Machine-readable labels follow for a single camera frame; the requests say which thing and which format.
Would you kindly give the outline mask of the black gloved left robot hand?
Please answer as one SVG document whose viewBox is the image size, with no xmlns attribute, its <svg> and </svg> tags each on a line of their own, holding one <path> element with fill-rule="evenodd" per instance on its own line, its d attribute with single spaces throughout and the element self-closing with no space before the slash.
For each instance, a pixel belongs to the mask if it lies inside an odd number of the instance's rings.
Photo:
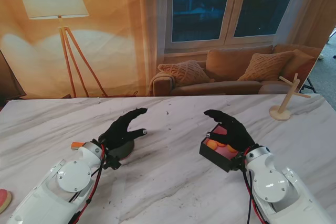
<svg viewBox="0 0 336 224">
<path fill-rule="evenodd" d="M 122 147 L 124 144 L 145 136 L 146 129 L 128 131 L 129 124 L 138 116 L 145 114 L 147 108 L 138 108 L 120 116 L 110 127 L 99 136 L 98 143 L 102 144 L 109 151 Z"/>
</svg>

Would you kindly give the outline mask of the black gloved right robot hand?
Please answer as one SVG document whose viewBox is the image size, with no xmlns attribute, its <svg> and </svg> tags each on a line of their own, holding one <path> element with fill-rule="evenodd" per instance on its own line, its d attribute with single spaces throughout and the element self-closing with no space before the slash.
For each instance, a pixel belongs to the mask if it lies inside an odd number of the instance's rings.
<svg viewBox="0 0 336 224">
<path fill-rule="evenodd" d="M 244 152 L 256 144 L 244 125 L 234 117 L 222 111 L 212 109 L 205 111 L 204 114 L 219 123 L 220 126 L 226 130 L 226 134 L 207 132 L 207 138 L 221 144 L 230 145 L 233 149 L 239 152 Z"/>
</svg>

